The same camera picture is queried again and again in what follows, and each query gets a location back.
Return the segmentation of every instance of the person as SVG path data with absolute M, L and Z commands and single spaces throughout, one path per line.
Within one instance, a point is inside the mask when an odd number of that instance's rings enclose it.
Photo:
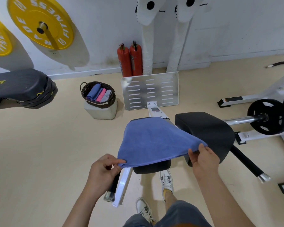
M 192 152 L 189 149 L 188 154 L 215 227 L 254 227 L 221 180 L 218 174 L 219 157 L 203 144 L 200 144 L 199 152 Z M 121 171 L 117 165 L 119 163 L 125 161 L 106 154 L 92 164 L 87 183 L 63 227 L 88 226 L 96 202 Z M 211 226 L 197 207 L 175 198 L 169 170 L 160 172 L 160 180 L 166 208 L 165 216 L 156 222 L 146 200 L 138 198 L 137 214 L 130 217 L 124 227 Z

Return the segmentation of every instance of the black rubber foot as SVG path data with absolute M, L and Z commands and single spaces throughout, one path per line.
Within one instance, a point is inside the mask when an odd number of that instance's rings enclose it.
M 282 186 L 284 186 L 284 183 L 279 183 L 278 186 L 280 187 L 280 190 L 282 191 L 282 193 L 284 194 L 284 189 Z
M 221 106 L 223 104 L 223 99 L 220 99 L 220 101 L 218 102 L 218 105 L 220 108 L 223 108 L 223 107 L 230 107 L 231 105 L 227 105 L 227 106 Z
M 241 143 L 242 139 L 240 138 L 240 136 L 238 135 L 238 133 L 240 133 L 240 131 L 235 132 L 235 139 L 238 142 L 239 145 L 243 145 L 246 144 L 246 141 Z

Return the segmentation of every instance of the wall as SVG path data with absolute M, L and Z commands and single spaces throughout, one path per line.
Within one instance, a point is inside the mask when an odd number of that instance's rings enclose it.
M 58 56 L 24 36 L 0 0 L 0 21 L 10 30 L 14 52 L 0 57 L 0 73 L 34 68 L 47 75 L 85 76 L 119 72 L 120 43 L 141 42 L 136 0 L 57 0 L 76 25 L 75 40 Z M 155 18 L 154 68 L 166 67 L 176 18 L 167 0 Z M 284 0 L 204 0 L 190 25 L 179 70 L 211 61 L 284 53 Z

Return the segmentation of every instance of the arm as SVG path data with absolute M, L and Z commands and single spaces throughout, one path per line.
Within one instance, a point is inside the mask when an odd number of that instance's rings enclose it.
M 88 226 L 96 202 L 108 190 L 115 176 L 121 172 L 117 164 L 125 162 L 106 154 L 91 165 L 86 185 L 62 227 Z
M 255 227 L 218 175 L 219 157 L 203 144 L 199 152 L 188 154 L 215 227 Z

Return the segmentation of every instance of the yellow sock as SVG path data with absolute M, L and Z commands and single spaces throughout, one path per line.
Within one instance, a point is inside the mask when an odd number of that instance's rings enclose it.
M 164 199 L 165 199 L 165 193 L 168 192 L 168 191 L 171 192 L 169 189 L 164 189 L 164 190 L 163 190 Z

